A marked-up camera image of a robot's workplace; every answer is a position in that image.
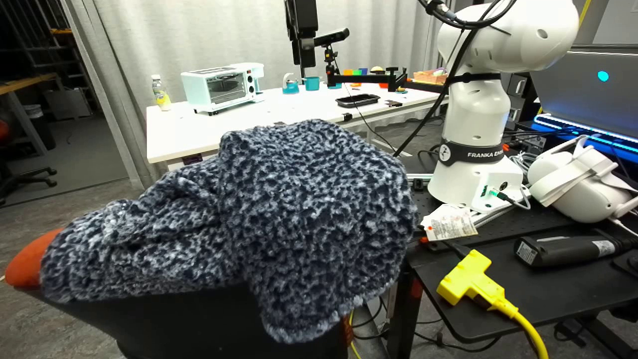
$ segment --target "blanket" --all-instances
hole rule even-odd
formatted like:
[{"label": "blanket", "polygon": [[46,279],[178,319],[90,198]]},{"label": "blanket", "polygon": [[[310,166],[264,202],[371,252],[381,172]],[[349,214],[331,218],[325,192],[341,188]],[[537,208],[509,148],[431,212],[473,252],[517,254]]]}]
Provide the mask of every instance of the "blanket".
[{"label": "blanket", "polygon": [[401,164],[359,136],[323,120],[254,128],[68,224],[40,281],[58,303],[248,283],[266,331],[304,343],[397,279],[415,214]]}]

